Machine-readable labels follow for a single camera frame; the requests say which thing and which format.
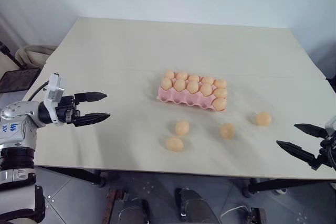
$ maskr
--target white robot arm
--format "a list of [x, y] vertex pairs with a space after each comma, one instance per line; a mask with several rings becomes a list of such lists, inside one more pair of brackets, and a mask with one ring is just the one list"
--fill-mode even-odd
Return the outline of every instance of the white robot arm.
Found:
[[14, 102], [0, 113], [0, 220], [39, 223], [44, 218], [43, 190], [35, 185], [33, 161], [38, 128], [48, 123], [78, 127], [110, 116], [105, 113], [80, 116], [77, 110], [80, 102], [99, 101], [107, 97], [105, 94], [89, 92], [62, 97], [63, 91], [63, 79], [52, 74], [43, 102]]

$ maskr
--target white table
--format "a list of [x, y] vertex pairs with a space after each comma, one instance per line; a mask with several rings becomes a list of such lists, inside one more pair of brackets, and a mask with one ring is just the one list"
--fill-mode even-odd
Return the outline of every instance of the white table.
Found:
[[[225, 112], [156, 100], [165, 69], [186, 70], [228, 82]], [[64, 95], [100, 91], [107, 98], [81, 103], [82, 114], [111, 113], [104, 122], [38, 130], [35, 164], [224, 176], [335, 179], [331, 168], [313, 171], [282, 150], [290, 141], [318, 154], [320, 140], [295, 123], [319, 126], [334, 116], [336, 96], [287, 29], [80, 18], [47, 60], [26, 99], [51, 73], [66, 79]], [[35, 100], [43, 99], [40, 92]], [[273, 122], [257, 127], [255, 112]], [[174, 123], [191, 125], [185, 149], [163, 147]], [[234, 123], [231, 141], [219, 137]]]

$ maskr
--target cable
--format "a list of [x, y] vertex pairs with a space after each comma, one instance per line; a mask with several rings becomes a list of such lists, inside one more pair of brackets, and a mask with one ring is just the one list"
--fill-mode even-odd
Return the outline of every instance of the cable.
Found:
[[239, 207], [235, 207], [235, 208], [229, 209], [229, 210], [227, 210], [225, 213], [223, 213], [223, 214], [220, 215], [220, 217], [219, 217], [220, 222], [222, 223], [222, 217], [223, 217], [224, 215], [226, 215], [228, 212], [231, 212], [231, 211], [233, 211], [233, 210], [237, 210], [237, 209], [239, 209], [239, 208], [243, 208], [243, 207], [245, 207], [245, 208], [246, 208], [246, 211], [249, 212], [247, 206], [245, 206], [245, 205], [241, 205], [241, 206], [239, 206]]
[[10, 50], [8, 47], [6, 47], [5, 44], [3, 44], [0, 41], [0, 52], [2, 52], [4, 55], [7, 55], [9, 59], [11, 59], [20, 69], [25, 69], [26, 67], [22, 65], [13, 55], [11, 55]]
[[329, 145], [328, 148], [327, 148], [327, 158], [328, 158], [328, 161], [331, 164], [331, 166], [336, 170], [336, 162], [335, 162], [334, 157], [332, 156], [332, 153], [331, 153], [331, 145]]
[[36, 94], [42, 89], [44, 88], [46, 85], [48, 85], [49, 81], [46, 81], [45, 83], [43, 83], [37, 90], [34, 91], [34, 93], [29, 97], [28, 102], [30, 102], [34, 96], [36, 96]]

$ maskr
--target white cable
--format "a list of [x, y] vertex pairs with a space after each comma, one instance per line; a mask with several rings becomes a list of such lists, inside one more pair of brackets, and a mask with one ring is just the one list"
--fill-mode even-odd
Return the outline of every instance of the white cable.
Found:
[[245, 207], [245, 208], [246, 208], [246, 211], [249, 212], [247, 206], [245, 206], [245, 205], [241, 205], [241, 206], [239, 206], [239, 207], [235, 207], [235, 208], [229, 209], [229, 210], [227, 210], [225, 213], [223, 213], [223, 214], [220, 215], [220, 217], [219, 217], [220, 222], [222, 223], [222, 217], [223, 217], [224, 215], [226, 215], [228, 212], [231, 212], [231, 211], [233, 211], [233, 210], [237, 210], [237, 209], [239, 209], [239, 208], [243, 208], [243, 207]]

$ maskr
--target table leg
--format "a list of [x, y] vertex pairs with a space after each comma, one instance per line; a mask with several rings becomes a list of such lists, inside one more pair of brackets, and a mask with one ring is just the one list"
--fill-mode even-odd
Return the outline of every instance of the table leg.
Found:
[[51, 170], [53, 172], [62, 173], [64, 175], [68, 175], [74, 178], [79, 178], [82, 180], [86, 180], [91, 182], [99, 187], [105, 185], [105, 178], [100, 176], [100, 170], [97, 170], [96, 173], [88, 172], [84, 169], [77, 169], [77, 168], [62, 168], [62, 167], [49, 167], [49, 166], [40, 166], [41, 168]]
[[260, 191], [277, 190], [294, 186], [303, 186], [324, 182], [334, 182], [329, 179], [273, 179], [264, 182], [255, 182], [255, 179], [250, 180], [250, 184], [243, 189], [243, 195], [247, 198]]

